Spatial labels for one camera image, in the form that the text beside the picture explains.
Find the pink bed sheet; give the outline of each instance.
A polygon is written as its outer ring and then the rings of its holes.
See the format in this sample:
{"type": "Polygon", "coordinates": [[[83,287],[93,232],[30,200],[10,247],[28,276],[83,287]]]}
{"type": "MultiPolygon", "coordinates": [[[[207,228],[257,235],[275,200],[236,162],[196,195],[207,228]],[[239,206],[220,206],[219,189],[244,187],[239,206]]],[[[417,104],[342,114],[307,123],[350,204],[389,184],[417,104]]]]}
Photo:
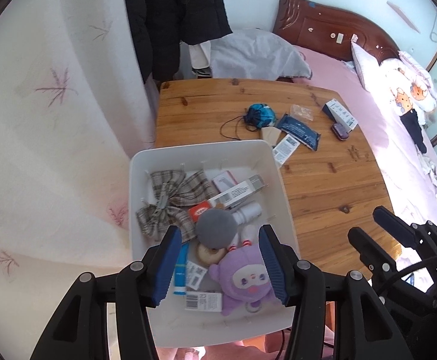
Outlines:
{"type": "MultiPolygon", "coordinates": [[[[339,93],[375,155],[395,214],[408,224],[431,220],[437,225],[437,189],[423,173],[415,144],[388,101],[374,98],[364,90],[357,74],[343,62],[303,47],[296,48],[305,56],[313,77],[293,81],[339,93]]],[[[436,152],[426,134],[423,135],[427,156],[437,165],[436,152]]],[[[415,255],[410,258],[410,263],[416,260],[415,255]]]]}

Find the gray blanket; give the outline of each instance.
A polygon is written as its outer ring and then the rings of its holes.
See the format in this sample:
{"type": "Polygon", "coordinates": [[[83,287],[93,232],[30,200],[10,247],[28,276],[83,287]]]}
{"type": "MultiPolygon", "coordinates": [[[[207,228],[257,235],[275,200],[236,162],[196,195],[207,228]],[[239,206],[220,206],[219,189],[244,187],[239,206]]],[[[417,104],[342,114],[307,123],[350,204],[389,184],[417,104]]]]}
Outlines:
{"type": "Polygon", "coordinates": [[[310,79],[312,71],[286,40],[268,31],[237,30],[211,41],[213,78],[273,80],[278,77],[310,79]]]}

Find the red box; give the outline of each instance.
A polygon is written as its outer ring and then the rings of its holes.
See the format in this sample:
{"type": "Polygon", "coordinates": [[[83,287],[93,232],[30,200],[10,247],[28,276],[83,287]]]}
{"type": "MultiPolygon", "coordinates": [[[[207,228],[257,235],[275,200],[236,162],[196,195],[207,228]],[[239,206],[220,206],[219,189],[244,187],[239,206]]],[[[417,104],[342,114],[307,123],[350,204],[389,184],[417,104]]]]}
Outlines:
{"type": "Polygon", "coordinates": [[[189,208],[189,214],[193,222],[196,223],[198,221],[198,217],[201,214],[203,214],[205,211],[207,211],[209,208],[212,208],[212,206],[208,202],[208,200],[205,200],[204,202],[201,202],[200,204],[197,204],[196,206],[189,208]]]}

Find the gray felt ball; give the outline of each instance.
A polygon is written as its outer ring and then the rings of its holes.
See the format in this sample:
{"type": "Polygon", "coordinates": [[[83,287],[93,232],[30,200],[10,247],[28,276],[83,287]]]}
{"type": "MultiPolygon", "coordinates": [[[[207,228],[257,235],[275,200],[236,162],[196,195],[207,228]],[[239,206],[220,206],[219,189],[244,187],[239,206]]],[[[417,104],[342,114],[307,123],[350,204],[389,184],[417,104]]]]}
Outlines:
{"type": "Polygon", "coordinates": [[[229,211],[210,208],[198,217],[195,233],[210,249],[227,248],[237,234],[237,223],[229,211]]]}

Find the blue gripper pad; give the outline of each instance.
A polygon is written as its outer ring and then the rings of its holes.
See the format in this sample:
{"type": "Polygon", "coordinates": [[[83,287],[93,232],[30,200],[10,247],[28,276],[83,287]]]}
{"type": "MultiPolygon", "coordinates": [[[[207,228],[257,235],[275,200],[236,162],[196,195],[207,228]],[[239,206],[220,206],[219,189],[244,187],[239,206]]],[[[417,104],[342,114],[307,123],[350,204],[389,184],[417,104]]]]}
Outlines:
{"type": "Polygon", "coordinates": [[[169,226],[147,269],[147,279],[154,286],[152,301],[155,306],[165,298],[172,280],[178,254],[182,247],[182,235],[177,226],[169,226]]]}
{"type": "Polygon", "coordinates": [[[277,244],[281,247],[272,227],[270,225],[260,227],[260,231],[258,232],[260,252],[262,253],[268,276],[272,282],[275,296],[281,300],[283,305],[286,305],[289,302],[289,295],[286,291],[285,273],[275,251],[277,244]]]}

